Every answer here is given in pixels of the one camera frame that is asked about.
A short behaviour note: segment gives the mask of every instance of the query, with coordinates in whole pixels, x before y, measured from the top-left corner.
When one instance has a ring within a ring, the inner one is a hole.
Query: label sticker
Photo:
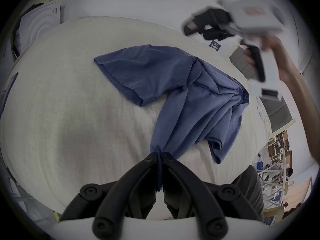
[[[212,40],[212,42],[209,44],[210,47],[214,48],[216,51],[219,50],[219,48],[221,47],[220,44],[218,44],[216,41]]]

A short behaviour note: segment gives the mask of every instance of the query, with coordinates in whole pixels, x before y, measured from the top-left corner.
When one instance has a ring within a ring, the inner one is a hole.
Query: bed
[[[50,209],[62,213],[87,183],[118,180],[149,154],[165,95],[145,107],[129,102],[93,58],[138,45],[175,46],[249,82],[214,49],[154,23],[116,17],[85,17],[44,34],[19,57],[19,75],[0,121],[2,156],[17,182]],[[262,120],[258,107],[262,107]],[[250,96],[240,132],[221,164],[207,141],[179,161],[201,180],[231,183],[267,143],[271,125],[259,98]]]

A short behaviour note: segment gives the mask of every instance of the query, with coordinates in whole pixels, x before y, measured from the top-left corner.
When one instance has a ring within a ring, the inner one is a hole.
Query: gray panel
[[[254,75],[254,71],[252,70],[249,64],[245,66],[241,73],[244,75],[246,79],[250,79]]]
[[[229,58],[232,64],[234,64],[241,57],[243,51],[244,50],[240,46],[238,46],[238,48],[233,52],[233,54],[231,54]]]
[[[283,106],[285,106],[286,102],[283,99],[283,97],[282,97],[281,101],[266,99],[263,102],[263,105],[266,108],[266,113],[268,114],[268,116],[271,116],[274,113],[276,113],[279,109],[281,109]]]
[[[254,75],[252,77],[250,77],[250,79],[258,80],[258,73],[255,72]]]
[[[271,130],[274,132],[289,123],[292,120],[292,116],[288,106],[284,105],[277,112],[272,114],[269,119],[271,123]]]
[[[248,65],[246,55],[242,55],[235,63],[234,66],[239,70],[242,71],[246,65]]]

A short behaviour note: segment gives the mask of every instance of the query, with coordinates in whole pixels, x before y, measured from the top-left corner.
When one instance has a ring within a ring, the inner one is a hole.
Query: person
[[[320,116],[318,110],[307,89],[306,83],[279,38],[274,35],[265,35],[262,38],[262,50],[267,51],[270,49],[273,51],[278,66],[279,78],[290,90],[298,107],[310,153],[318,164],[320,164]],[[256,71],[255,62],[250,50],[245,50],[244,54],[247,56],[248,64]],[[292,173],[292,168],[288,168],[288,176],[291,176]],[[240,189],[240,192],[249,200],[257,213],[261,214],[263,218],[262,188],[257,170],[250,165],[232,184]]]
[[[289,180],[289,177],[291,177],[291,175],[293,174],[294,170],[290,167],[287,168],[287,173],[286,173],[286,177],[285,180],[286,182]],[[278,178],[279,177],[279,181],[277,183],[281,184],[283,182],[283,176],[281,173],[279,173],[278,175],[276,175],[274,178]]]

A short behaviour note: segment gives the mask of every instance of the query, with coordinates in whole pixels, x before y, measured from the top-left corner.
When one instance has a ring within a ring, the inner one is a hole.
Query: cable
[[[287,0],[285,0],[285,1],[286,1],[287,5],[288,5],[288,7],[289,7],[289,9],[290,9],[290,12],[291,12],[291,15],[292,15],[292,18],[293,18],[293,21],[294,21],[294,25],[296,26],[297,37],[298,37],[298,65],[299,65],[299,69],[300,69],[300,74],[302,74],[302,70],[301,70],[301,68],[300,68],[300,49],[299,49],[300,47],[299,47],[298,28],[297,28],[296,20],[294,19],[294,14],[292,13],[292,10],[291,10],[291,8],[290,8],[290,5],[289,5],[289,3],[288,3]]]

